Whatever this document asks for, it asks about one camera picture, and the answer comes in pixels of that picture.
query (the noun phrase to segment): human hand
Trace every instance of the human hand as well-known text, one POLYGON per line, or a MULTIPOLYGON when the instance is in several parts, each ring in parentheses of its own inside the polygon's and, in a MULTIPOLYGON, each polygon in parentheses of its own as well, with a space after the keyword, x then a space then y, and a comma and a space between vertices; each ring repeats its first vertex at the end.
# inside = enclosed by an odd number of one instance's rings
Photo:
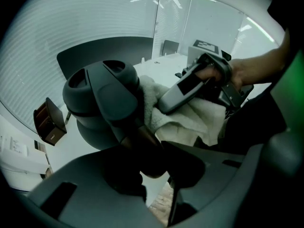
MULTIPOLYGON (((241 65, 241 59, 233 59, 229 62, 229 65, 232 68, 232 76, 230 81, 239 91, 243 86, 243 70, 241 65)), ((195 75, 203 81, 209 78, 215 78, 215 81, 219 81, 222 79, 222 74, 214 66, 207 66, 205 69, 196 72, 195 75)))

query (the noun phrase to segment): white towel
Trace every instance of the white towel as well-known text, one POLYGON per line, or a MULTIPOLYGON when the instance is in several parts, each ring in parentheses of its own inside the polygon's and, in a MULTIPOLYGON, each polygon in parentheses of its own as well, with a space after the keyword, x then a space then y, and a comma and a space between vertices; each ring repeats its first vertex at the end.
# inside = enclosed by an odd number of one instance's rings
POLYGON ((225 120, 225 107, 193 98, 170 115, 156 108, 168 88, 148 76, 140 77, 144 97, 144 123, 160 140, 193 146, 197 137, 208 146, 218 143, 218 134, 225 120))

